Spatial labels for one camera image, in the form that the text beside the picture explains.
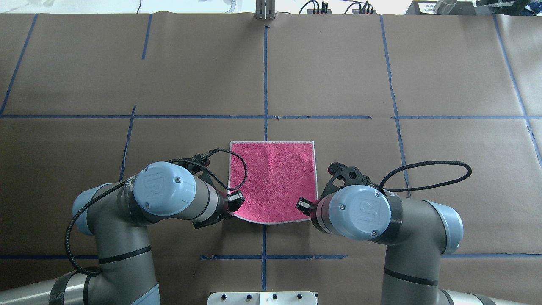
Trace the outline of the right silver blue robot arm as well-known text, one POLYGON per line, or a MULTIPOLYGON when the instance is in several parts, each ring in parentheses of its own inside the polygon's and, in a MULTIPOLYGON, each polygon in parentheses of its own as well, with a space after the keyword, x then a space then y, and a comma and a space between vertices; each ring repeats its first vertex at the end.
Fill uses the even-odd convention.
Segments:
POLYGON ((300 197, 296 209, 320 232, 386 246, 382 305, 511 305, 509 300, 439 287, 442 256, 455 253, 463 240, 459 213, 398 195, 412 188, 385 188, 398 172, 431 165, 460 166, 466 174, 418 190, 453 185, 472 175, 472 168, 461 161, 424 161, 401 166, 375 184, 358 168, 334 162, 328 167, 332 178, 319 199, 300 197))

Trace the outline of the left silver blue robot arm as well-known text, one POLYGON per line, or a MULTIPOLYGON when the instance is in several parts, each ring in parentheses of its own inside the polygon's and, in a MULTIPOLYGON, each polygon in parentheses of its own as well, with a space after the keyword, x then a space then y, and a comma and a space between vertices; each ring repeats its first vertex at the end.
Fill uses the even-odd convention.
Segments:
POLYGON ((56 279, 1 292, 2 305, 158 305, 148 226, 165 219, 199 229, 233 214, 245 201, 245 160, 235 152, 243 178, 227 186, 211 170, 213 149, 191 158, 147 165, 124 181, 81 193, 66 226, 64 249, 73 267, 56 279))

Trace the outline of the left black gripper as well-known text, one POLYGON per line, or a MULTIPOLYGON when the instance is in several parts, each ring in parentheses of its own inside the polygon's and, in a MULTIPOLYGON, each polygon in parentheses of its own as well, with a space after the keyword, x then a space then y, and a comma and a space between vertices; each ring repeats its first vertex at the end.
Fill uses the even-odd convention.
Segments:
POLYGON ((171 164, 185 168, 196 182, 196 194, 190 205, 175 215, 175 218, 188 220, 195 229, 215 225, 232 217, 245 202, 240 190, 226 195, 216 188, 209 173, 209 154, 195 155, 191 158, 172 159, 171 164))

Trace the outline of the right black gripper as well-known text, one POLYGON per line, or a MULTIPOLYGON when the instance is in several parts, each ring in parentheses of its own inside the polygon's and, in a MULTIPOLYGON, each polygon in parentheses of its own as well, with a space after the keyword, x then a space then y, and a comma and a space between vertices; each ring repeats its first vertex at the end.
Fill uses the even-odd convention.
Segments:
MULTIPOLYGON (((360 172, 355 166, 346 166, 340 162, 333 162, 328 166, 327 170, 332 177, 325 185, 319 199, 323 199, 327 195, 331 195, 344 187, 352 185, 378 188, 376 183, 372 182, 368 176, 360 172)), ((315 203, 310 202, 304 197, 300 197, 296 203, 296 210, 302 212, 304 215, 312 215, 316 208, 317 205, 315 203)))

